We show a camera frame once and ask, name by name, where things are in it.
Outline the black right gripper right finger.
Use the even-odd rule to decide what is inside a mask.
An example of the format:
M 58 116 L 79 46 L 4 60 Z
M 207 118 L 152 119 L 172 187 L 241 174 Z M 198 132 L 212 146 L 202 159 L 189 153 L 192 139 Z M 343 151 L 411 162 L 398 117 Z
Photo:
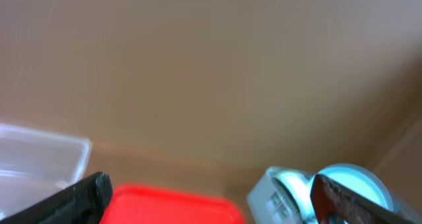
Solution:
M 324 175 L 314 177 L 311 202 L 323 224 L 413 224 Z

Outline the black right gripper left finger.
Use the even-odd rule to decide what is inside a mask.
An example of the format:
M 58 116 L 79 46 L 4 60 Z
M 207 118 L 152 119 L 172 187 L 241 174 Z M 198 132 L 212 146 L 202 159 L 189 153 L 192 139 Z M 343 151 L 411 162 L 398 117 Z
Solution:
M 111 202 L 109 175 L 97 172 L 1 220 L 1 224 L 99 223 Z

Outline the light blue plate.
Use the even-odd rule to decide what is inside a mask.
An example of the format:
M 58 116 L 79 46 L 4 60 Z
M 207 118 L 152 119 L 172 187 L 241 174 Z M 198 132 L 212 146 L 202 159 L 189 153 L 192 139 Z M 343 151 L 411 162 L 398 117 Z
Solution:
M 384 183 L 369 170 L 358 165 L 339 163 L 327 166 L 318 172 L 360 196 L 394 212 L 392 196 Z

